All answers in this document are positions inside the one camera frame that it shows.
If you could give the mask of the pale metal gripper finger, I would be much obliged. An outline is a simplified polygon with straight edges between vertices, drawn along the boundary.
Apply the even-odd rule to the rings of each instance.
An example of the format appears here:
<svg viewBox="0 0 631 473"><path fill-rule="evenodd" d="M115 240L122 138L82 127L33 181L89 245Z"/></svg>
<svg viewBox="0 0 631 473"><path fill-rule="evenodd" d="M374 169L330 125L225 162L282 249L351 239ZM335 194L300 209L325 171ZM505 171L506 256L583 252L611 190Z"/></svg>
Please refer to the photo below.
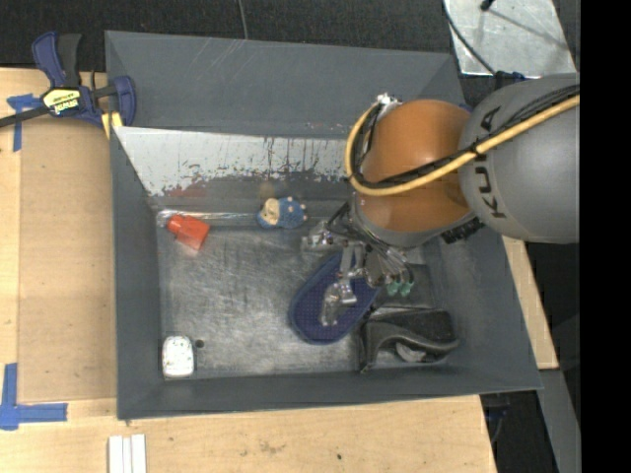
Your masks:
<svg viewBox="0 0 631 473"><path fill-rule="evenodd" d="M352 286L353 273L341 272L338 278L338 294L340 303L344 306L352 306L357 302Z"/></svg>
<svg viewBox="0 0 631 473"><path fill-rule="evenodd" d="M322 326L333 326L337 323L342 293L338 283L329 285L324 291L322 306L319 313L319 323Z"/></svg>

